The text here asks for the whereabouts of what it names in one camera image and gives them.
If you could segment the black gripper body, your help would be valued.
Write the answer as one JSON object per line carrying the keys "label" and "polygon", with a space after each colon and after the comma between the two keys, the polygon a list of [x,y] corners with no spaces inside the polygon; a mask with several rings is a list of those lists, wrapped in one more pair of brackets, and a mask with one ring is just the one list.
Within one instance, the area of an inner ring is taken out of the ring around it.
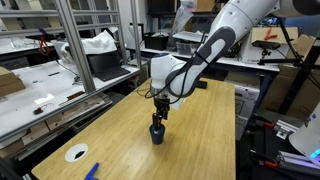
{"label": "black gripper body", "polygon": [[167,114],[170,110],[170,99],[168,97],[155,97],[154,105],[158,114]]}

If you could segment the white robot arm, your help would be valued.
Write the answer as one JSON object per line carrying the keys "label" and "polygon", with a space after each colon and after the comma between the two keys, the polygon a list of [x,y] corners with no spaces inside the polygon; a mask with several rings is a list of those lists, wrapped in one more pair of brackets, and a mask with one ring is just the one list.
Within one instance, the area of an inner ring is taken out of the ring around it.
{"label": "white robot arm", "polygon": [[160,129],[170,108],[178,108],[181,100],[196,88],[200,73],[219,60],[264,17],[297,17],[320,14],[320,0],[229,0],[214,18],[208,37],[188,61],[170,54],[151,59],[151,98],[156,112],[152,127]]}

